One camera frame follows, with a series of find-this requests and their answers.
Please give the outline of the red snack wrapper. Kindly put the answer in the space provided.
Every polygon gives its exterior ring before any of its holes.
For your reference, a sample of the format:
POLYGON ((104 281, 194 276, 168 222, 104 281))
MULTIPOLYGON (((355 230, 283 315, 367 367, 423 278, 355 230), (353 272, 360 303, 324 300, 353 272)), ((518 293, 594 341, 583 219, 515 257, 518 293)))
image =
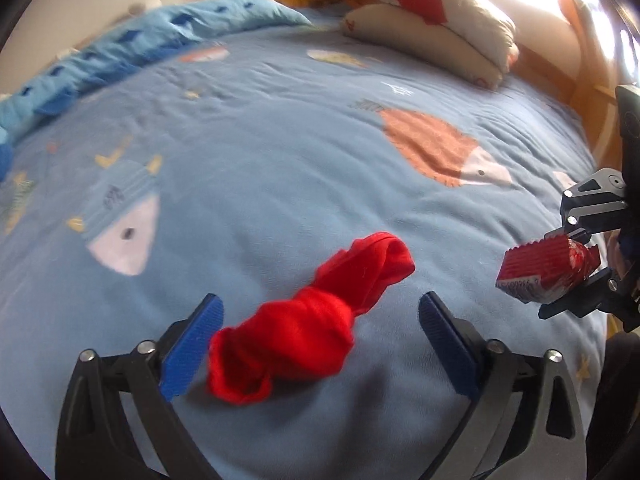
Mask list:
POLYGON ((601 264, 600 250, 557 235, 504 253, 496 287, 523 304, 550 304, 579 285, 601 264))

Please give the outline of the red sock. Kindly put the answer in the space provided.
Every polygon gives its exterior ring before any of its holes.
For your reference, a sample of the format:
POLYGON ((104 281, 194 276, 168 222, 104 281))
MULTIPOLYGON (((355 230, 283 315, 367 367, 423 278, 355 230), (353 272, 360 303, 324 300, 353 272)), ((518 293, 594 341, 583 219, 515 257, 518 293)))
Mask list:
POLYGON ((395 235, 376 232, 354 240, 320 264, 291 298, 265 302, 241 324, 212 337, 210 393, 247 405, 268 399, 279 382, 316 382, 337 374, 354 348, 356 318, 414 270, 409 248, 395 235))

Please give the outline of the blue fish-print bedspread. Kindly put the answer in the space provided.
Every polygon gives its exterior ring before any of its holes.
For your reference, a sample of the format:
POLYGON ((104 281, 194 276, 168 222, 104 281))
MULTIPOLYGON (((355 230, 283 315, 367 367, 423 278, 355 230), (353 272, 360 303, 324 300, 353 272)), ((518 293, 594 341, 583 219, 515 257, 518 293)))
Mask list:
POLYGON ((555 229, 562 192, 592 173, 570 108, 515 77, 474 87, 322 15, 210 48, 85 96, 15 149, 1 185, 1 408, 43 472, 82 350, 127 352, 210 293, 239 324, 378 231, 416 270, 358 318, 340 374, 247 408, 198 376, 176 401, 224 478, 424 471, 465 410, 420 329, 430 291, 518 353, 560 350, 591 418, 604 316, 543 321, 495 285, 504 252, 555 229))

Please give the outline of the white red-patterned pillow upper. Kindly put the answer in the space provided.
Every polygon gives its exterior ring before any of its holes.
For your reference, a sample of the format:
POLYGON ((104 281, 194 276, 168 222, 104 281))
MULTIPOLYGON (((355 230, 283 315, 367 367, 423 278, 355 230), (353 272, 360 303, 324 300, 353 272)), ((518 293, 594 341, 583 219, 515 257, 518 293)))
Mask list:
POLYGON ((442 25, 460 36, 503 73, 515 63, 516 26, 490 0, 380 0, 442 25))

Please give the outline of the blue dinosaur plush bolster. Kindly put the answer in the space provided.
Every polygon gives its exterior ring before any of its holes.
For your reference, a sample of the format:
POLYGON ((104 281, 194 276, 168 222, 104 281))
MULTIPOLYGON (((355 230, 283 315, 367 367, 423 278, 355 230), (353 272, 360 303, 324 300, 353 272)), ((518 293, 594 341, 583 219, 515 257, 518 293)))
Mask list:
POLYGON ((94 90, 222 36, 309 24, 303 13, 276 0, 200 0, 160 6, 130 18, 1 101, 1 177, 9 174, 14 148, 25 136, 94 90))

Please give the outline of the cream pillow lower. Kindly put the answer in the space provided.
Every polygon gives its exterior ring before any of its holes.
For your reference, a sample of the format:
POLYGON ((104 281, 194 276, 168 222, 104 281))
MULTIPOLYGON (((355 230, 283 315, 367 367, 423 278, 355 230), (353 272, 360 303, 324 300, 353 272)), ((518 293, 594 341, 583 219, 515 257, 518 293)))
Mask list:
POLYGON ((341 21, 344 35, 420 58, 471 84, 497 90, 501 70, 445 26, 427 24, 419 15, 379 3, 360 6, 341 21))

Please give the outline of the small white plush toy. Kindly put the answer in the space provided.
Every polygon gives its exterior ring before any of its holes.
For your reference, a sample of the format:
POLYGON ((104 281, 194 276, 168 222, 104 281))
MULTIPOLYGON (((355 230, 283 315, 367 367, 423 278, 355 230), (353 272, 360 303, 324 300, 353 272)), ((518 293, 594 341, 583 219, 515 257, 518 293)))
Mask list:
POLYGON ((131 16, 138 16, 160 8, 162 5, 162 0, 142 0, 131 3, 130 6, 128 6, 127 13, 131 16))

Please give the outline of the wooden bunk bed frame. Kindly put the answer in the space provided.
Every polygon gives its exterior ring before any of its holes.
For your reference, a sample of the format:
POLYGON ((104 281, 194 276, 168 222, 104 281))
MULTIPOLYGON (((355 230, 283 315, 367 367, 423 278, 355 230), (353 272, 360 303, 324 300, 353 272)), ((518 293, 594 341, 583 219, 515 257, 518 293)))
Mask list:
MULTIPOLYGON (((352 8, 375 3, 376 0, 277 0, 288 6, 323 6, 344 2, 352 8)), ((592 154, 600 167, 620 169, 622 140, 618 133, 618 117, 614 87, 618 78, 611 72, 602 49, 598 46, 594 21, 577 0, 558 0, 561 23, 567 40, 555 48, 537 47, 526 35, 533 24, 533 13, 527 11, 518 21, 520 58, 514 73, 536 88, 570 106, 581 118, 592 154)))

